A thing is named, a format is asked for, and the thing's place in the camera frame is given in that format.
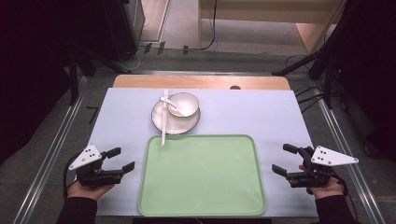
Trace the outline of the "metal floor rail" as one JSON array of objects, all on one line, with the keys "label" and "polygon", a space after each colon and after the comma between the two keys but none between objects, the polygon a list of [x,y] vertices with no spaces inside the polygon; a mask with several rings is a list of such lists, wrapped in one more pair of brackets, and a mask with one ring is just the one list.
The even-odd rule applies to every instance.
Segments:
[{"label": "metal floor rail", "polygon": [[375,195],[372,193],[369,183],[366,181],[363,170],[361,169],[361,165],[365,158],[365,151],[359,144],[351,141],[343,130],[340,118],[344,117],[348,119],[348,113],[344,111],[341,106],[332,105],[332,108],[329,108],[324,100],[319,100],[318,104],[322,115],[326,119],[327,126],[332,132],[332,138],[337,145],[337,149],[341,153],[359,159],[358,163],[346,166],[350,179],[349,189],[355,190],[354,196],[357,197],[357,200],[364,208],[365,215],[369,219],[370,224],[387,224]]},{"label": "metal floor rail", "polygon": [[85,91],[88,85],[88,79],[82,77],[78,82],[79,96],[77,100],[68,107],[66,114],[64,115],[63,121],[58,129],[55,137],[53,138],[46,157],[41,163],[41,166],[36,173],[35,179],[27,191],[26,196],[21,204],[21,207],[15,216],[12,224],[28,224],[28,221],[35,209],[35,205],[38,202],[40,195],[47,183],[50,176],[50,172],[54,167],[54,164],[59,156],[59,153],[63,147],[64,140],[68,135],[68,132],[74,122],[74,119],[78,113],[81,102],[84,98]]}]

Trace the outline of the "person's right hand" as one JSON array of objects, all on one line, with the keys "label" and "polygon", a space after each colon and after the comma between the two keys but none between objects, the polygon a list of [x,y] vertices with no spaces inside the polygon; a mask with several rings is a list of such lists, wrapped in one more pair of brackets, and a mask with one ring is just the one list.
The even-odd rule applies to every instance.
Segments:
[{"label": "person's right hand", "polygon": [[344,186],[339,183],[337,178],[331,177],[325,187],[311,188],[314,197],[319,200],[335,195],[344,195]]}]

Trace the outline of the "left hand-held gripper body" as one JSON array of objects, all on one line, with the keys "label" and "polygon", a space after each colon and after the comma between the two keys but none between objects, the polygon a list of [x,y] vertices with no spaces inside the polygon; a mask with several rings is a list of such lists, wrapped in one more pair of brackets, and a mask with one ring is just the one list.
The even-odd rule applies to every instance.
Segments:
[{"label": "left hand-held gripper body", "polygon": [[102,165],[107,151],[100,152],[93,145],[87,145],[68,166],[76,172],[77,181],[83,186],[96,189],[103,186],[119,184],[123,178],[122,170],[105,171]]}]

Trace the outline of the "black metal stand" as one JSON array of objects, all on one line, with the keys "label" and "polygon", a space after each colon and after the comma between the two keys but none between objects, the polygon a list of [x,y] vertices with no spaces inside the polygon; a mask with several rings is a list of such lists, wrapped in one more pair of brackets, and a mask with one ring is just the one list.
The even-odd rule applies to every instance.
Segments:
[{"label": "black metal stand", "polygon": [[297,68],[313,62],[313,65],[308,71],[308,76],[310,79],[318,79],[323,72],[326,72],[323,100],[325,105],[329,109],[332,109],[332,80],[337,71],[337,54],[341,51],[342,44],[346,41],[347,35],[352,29],[353,22],[357,19],[361,1],[362,0],[347,0],[346,8],[343,12],[341,20],[336,25],[329,39],[322,47],[320,47],[314,53],[305,56],[297,63],[287,66],[280,71],[273,72],[272,75],[275,77],[283,77],[292,71],[295,71]]},{"label": "black metal stand", "polygon": [[79,48],[71,45],[67,48],[67,54],[71,90],[70,105],[74,105],[79,97],[78,69],[82,71],[84,76],[88,77],[92,77],[95,72],[91,60],[95,60],[120,74],[126,74],[129,72],[127,68],[123,68],[119,63],[113,63],[88,48]]}]

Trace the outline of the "white round plate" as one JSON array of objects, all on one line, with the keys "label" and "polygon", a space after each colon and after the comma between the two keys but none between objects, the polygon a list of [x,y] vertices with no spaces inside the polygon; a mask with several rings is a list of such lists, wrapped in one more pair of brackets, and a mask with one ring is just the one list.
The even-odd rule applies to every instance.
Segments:
[{"label": "white round plate", "polygon": [[153,125],[161,132],[163,130],[163,113],[166,113],[165,132],[168,134],[182,134],[193,129],[201,117],[201,111],[197,110],[190,117],[177,117],[168,110],[164,110],[163,102],[158,101],[151,111]]}]

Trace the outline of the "wooden bench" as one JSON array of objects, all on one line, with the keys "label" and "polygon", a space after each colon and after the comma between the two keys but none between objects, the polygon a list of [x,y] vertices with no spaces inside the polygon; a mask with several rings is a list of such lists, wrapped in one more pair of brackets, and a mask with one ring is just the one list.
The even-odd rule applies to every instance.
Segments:
[{"label": "wooden bench", "polygon": [[339,22],[347,0],[198,0],[198,47],[202,19],[295,23],[308,53],[318,50]]}]

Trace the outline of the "black cabinet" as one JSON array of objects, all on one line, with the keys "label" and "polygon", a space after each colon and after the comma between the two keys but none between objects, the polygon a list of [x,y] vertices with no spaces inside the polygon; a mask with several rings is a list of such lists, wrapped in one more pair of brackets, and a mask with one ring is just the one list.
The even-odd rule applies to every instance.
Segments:
[{"label": "black cabinet", "polygon": [[102,0],[108,23],[111,59],[124,62],[137,52],[146,21],[141,0]]}]

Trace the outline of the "green plastic tray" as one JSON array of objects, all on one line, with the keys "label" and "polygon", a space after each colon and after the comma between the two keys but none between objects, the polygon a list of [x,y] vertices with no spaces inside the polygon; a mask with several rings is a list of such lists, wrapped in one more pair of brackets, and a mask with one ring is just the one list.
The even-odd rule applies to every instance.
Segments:
[{"label": "green plastic tray", "polygon": [[145,217],[244,217],[266,199],[254,140],[245,134],[148,140],[138,210]]}]

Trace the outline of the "white bowl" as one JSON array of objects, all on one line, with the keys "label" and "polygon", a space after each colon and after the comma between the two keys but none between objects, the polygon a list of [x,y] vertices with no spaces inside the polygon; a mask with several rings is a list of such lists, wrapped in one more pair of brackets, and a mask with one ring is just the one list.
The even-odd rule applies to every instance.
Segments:
[{"label": "white bowl", "polygon": [[198,99],[187,92],[179,92],[169,97],[174,105],[168,105],[168,111],[176,117],[190,117],[199,108]]}]

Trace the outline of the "light blue table mat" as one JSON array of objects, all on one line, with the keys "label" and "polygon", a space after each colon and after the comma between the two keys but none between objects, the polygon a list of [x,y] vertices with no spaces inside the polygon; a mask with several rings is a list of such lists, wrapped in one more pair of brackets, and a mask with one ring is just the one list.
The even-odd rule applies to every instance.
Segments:
[{"label": "light blue table mat", "polygon": [[[101,216],[143,216],[138,210],[139,192],[148,141],[160,135],[151,111],[161,89],[111,88],[107,91],[92,131],[91,143],[101,150],[120,147],[121,154],[105,161],[107,169],[133,162],[134,170],[98,203]],[[304,189],[292,189],[273,173],[277,164],[295,172],[302,160],[284,151],[286,143],[307,147],[311,143],[292,91],[195,90],[201,117],[187,134],[245,134],[255,143],[266,199],[264,212],[245,217],[312,217],[314,200]],[[163,141],[174,135],[162,137]]]}]

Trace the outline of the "person's left hand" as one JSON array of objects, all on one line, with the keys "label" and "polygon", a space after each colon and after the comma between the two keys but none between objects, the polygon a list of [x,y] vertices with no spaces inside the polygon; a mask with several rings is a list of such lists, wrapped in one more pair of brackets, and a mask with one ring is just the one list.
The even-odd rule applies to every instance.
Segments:
[{"label": "person's left hand", "polygon": [[103,186],[96,189],[83,187],[78,181],[67,190],[68,198],[88,198],[98,201],[103,195],[113,189],[113,185]]}]

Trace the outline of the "white ceramic spoon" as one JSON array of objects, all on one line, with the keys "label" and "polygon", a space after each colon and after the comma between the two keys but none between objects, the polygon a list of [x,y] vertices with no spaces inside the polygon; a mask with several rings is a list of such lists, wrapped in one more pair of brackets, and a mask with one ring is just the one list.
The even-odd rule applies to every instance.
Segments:
[{"label": "white ceramic spoon", "polygon": [[169,104],[170,106],[172,106],[174,109],[177,109],[177,105],[176,103],[170,101],[169,99],[165,98],[164,96],[160,97],[160,100]]}]

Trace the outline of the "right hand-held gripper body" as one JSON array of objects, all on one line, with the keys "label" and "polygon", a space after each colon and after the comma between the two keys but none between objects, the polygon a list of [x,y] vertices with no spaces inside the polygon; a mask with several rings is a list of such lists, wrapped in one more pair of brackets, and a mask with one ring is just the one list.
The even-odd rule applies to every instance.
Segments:
[{"label": "right hand-held gripper body", "polygon": [[286,179],[292,188],[325,187],[331,177],[337,177],[332,169],[334,166],[359,162],[358,158],[322,146],[298,148],[297,154],[303,158],[304,170],[299,173],[287,173]]}]

